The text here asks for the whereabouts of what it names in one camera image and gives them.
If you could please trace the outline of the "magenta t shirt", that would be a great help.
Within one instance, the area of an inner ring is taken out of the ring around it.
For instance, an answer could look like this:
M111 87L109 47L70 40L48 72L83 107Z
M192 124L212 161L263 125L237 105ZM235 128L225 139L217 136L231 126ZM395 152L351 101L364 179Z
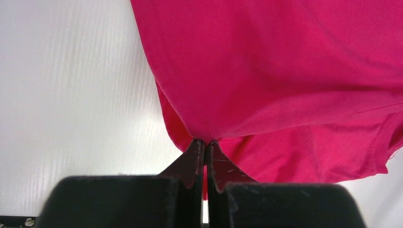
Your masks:
M400 0L134 0L169 137L260 182L386 174L403 145Z

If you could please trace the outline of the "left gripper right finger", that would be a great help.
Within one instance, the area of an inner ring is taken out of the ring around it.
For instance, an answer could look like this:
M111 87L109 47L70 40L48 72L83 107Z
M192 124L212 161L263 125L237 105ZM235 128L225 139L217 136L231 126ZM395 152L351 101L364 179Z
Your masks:
M205 151L212 228L363 228L355 200L334 184L258 183L216 141Z

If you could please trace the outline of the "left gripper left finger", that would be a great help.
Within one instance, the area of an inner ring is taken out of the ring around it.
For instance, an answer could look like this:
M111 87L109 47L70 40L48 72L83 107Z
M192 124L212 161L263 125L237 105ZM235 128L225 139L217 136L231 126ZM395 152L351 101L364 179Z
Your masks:
M154 176L71 176L53 189L38 228L201 228L204 143Z

